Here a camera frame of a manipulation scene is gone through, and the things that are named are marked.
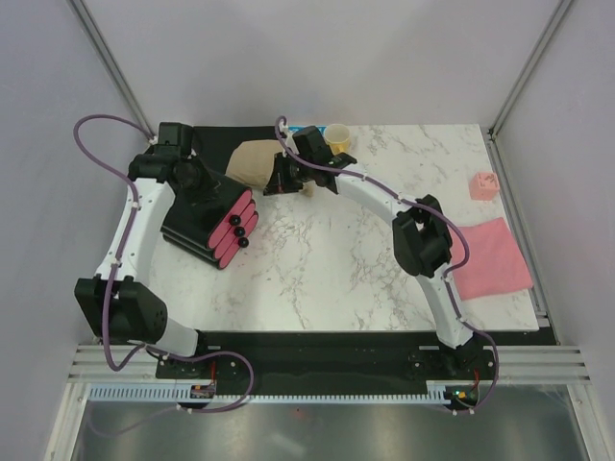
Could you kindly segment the beige t shirt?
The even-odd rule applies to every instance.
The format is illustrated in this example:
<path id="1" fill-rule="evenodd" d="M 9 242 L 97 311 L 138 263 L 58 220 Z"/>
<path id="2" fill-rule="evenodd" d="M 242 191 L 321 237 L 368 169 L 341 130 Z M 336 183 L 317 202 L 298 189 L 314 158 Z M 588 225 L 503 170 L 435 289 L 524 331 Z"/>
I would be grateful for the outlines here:
<path id="1" fill-rule="evenodd" d="M 249 187 L 260 190 L 268 183 L 274 164 L 274 141 L 248 141 L 241 144 L 232 153 L 225 175 Z M 313 192 L 300 193 L 311 198 Z"/>

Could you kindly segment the black pink drawer unit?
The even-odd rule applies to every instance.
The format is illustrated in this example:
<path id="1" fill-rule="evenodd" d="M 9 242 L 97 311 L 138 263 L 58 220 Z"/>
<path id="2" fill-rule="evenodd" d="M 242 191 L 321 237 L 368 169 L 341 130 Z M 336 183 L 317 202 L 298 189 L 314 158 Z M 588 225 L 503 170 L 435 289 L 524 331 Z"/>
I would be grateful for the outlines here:
<path id="1" fill-rule="evenodd" d="M 258 223 L 252 188 L 217 175 L 211 192 L 175 186 L 176 197 L 161 226 L 162 238 L 219 270 L 249 246 Z"/>

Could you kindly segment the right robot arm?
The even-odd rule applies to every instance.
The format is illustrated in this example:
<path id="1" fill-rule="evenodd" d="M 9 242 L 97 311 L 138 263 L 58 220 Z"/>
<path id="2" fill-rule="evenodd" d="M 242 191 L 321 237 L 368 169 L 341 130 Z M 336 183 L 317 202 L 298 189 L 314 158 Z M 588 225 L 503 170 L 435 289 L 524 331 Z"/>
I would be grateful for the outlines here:
<path id="1" fill-rule="evenodd" d="M 461 313 L 453 271 L 469 261 L 469 244 L 460 229 L 444 216 L 437 199 L 427 195 L 410 200 L 366 173 L 357 160 L 335 155 L 317 127 L 291 131 L 286 118 L 274 123 L 282 156 L 290 160 L 290 178 L 315 182 L 331 193 L 349 199 L 380 217 L 392 229 L 393 253 L 401 269 L 416 278 L 435 321 L 442 371 L 465 376 L 475 366 L 466 347 L 478 330 Z"/>

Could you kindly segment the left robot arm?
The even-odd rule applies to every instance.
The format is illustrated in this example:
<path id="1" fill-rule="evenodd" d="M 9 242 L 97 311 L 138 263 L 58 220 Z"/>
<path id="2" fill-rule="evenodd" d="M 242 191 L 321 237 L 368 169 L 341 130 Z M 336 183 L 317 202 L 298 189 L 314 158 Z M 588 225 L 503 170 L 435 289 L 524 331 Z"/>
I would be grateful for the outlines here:
<path id="1" fill-rule="evenodd" d="M 111 341 L 122 341 L 178 357 L 178 367 L 188 376 L 203 376 L 209 370 L 211 356 L 197 346 L 197 330 L 169 318 L 166 304 L 149 289 L 160 228 L 176 198 L 168 177 L 182 158 L 164 158 L 156 175 L 131 179 L 97 158 L 83 143 L 81 127 L 97 119 L 129 125 L 145 134 L 147 140 L 153 139 L 136 123 L 110 114 L 87 115 L 74 125 L 73 137 L 82 152 L 127 186 L 127 199 L 107 254 L 92 278 L 78 280 L 75 298 L 92 331 L 102 339 L 112 370 L 119 371 L 128 362 L 124 359 L 117 364 L 112 358 Z"/>

